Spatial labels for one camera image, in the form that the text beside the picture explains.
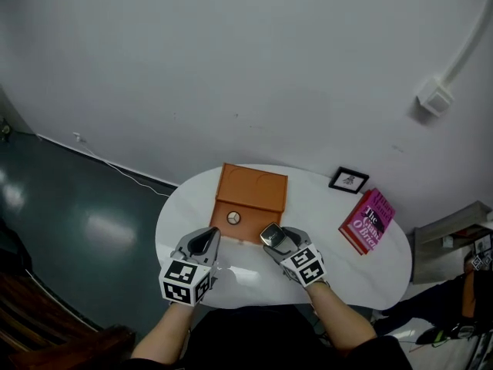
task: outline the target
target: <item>electrical outlet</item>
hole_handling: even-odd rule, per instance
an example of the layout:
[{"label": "electrical outlet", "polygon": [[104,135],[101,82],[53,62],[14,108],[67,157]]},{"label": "electrical outlet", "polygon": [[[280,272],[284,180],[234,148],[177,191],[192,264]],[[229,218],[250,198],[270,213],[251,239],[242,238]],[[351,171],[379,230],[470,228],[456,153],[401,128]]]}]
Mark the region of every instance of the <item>electrical outlet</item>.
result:
[{"label": "electrical outlet", "polygon": [[85,143],[86,142],[86,139],[84,139],[80,133],[77,133],[77,132],[73,132],[72,133],[75,137],[75,141],[77,141],[77,143]]}]

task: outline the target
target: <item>framed picture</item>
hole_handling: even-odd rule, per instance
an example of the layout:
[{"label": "framed picture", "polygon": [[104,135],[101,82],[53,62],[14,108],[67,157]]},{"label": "framed picture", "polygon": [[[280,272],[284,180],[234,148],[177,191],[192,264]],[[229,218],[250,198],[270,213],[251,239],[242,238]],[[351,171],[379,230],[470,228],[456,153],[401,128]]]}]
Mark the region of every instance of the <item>framed picture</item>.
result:
[{"label": "framed picture", "polygon": [[329,182],[329,188],[343,190],[344,192],[358,193],[370,176],[357,171],[339,167]]},{"label": "framed picture", "polygon": [[491,238],[489,234],[475,241],[475,250],[477,255],[491,250]]}]

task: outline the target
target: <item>white cable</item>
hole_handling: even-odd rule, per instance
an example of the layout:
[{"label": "white cable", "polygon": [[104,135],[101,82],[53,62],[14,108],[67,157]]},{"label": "white cable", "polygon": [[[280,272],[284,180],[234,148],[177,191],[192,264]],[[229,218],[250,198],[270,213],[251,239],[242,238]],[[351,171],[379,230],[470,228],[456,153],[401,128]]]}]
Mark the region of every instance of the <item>white cable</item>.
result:
[{"label": "white cable", "polygon": [[474,28],[472,28],[471,33],[469,33],[468,39],[466,40],[461,51],[457,54],[454,61],[448,67],[448,70],[442,76],[441,82],[444,86],[450,85],[454,80],[455,76],[461,71],[462,66],[468,60],[470,54],[474,51],[476,45],[478,44],[481,36],[485,32],[488,20],[491,17],[491,11],[493,10],[493,0],[486,0],[483,7],[483,11],[478,17]]},{"label": "white cable", "polygon": [[34,281],[34,283],[36,285],[39,286],[39,288],[44,291],[46,293],[47,296],[49,296],[53,301],[56,302],[56,304],[58,304],[61,308],[63,308],[66,312],[68,312],[71,316],[73,316],[75,319],[77,319],[79,322],[83,323],[85,326],[87,326],[88,328],[91,328],[93,331],[98,331],[97,329],[94,329],[93,326],[91,326],[90,324],[88,324],[87,322],[85,322],[83,319],[81,319],[78,315],[74,314],[71,310],[69,310],[65,305],[63,305],[56,297],[54,297],[51,293],[49,293],[45,287],[34,277],[34,275],[32,275],[31,273],[29,273],[28,270],[25,270],[25,272],[27,274],[29,274],[29,276],[31,277],[31,279]]},{"label": "white cable", "polygon": [[141,187],[146,187],[146,188],[149,188],[152,192],[154,192],[155,194],[157,194],[158,196],[164,196],[164,197],[169,197],[171,195],[169,194],[164,194],[164,193],[159,193],[159,192],[156,192],[152,187],[150,187],[149,185],[144,185],[143,183],[140,183],[138,180],[136,180],[134,177],[131,177],[130,175],[128,174],[125,174],[124,172],[122,172],[118,167],[115,167],[113,166],[111,163],[108,163],[106,162],[105,160],[101,159],[101,157],[97,156],[95,153],[93,153],[87,146],[85,146],[82,141],[78,140],[78,143],[82,146],[82,148],[84,148],[87,152],[89,152],[91,155],[93,155],[96,159],[99,159],[101,160],[103,163],[106,163],[108,166],[112,167],[113,169],[115,169],[116,171],[118,171],[120,174],[122,174],[123,176],[125,177],[128,177],[129,179],[131,179],[132,181],[135,181],[138,185],[140,185]]}]

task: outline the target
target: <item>white oval table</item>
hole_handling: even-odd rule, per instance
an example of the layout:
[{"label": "white oval table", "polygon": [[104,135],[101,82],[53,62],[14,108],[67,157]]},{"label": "white oval table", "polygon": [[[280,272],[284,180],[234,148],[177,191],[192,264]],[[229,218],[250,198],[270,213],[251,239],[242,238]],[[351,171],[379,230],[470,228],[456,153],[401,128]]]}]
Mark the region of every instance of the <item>white oval table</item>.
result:
[{"label": "white oval table", "polygon": [[[291,167],[242,165],[287,175],[282,226],[305,230],[324,257],[327,280],[347,304],[383,310],[396,304],[411,276],[411,249],[392,221],[374,251],[360,256],[337,230],[361,194],[329,188],[329,178]],[[209,226],[221,167],[180,185],[166,201],[156,227],[160,263],[184,235]],[[307,303],[304,289],[282,275],[260,245],[223,237],[217,257],[218,280],[204,304],[215,308]]]}]

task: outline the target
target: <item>black shirt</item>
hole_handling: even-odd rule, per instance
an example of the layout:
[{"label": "black shirt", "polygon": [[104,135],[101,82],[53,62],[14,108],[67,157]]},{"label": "black shirt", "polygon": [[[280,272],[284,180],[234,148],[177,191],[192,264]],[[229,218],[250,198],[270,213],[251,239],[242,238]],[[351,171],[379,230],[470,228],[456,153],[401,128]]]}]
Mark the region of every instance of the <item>black shirt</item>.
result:
[{"label": "black shirt", "polygon": [[493,318],[493,272],[475,271],[475,319],[477,321],[491,322]]},{"label": "black shirt", "polygon": [[325,347],[294,306],[211,311],[192,331],[186,354],[175,365],[130,359],[123,370],[141,368],[378,368],[411,370],[396,338],[355,348],[346,358]]}]

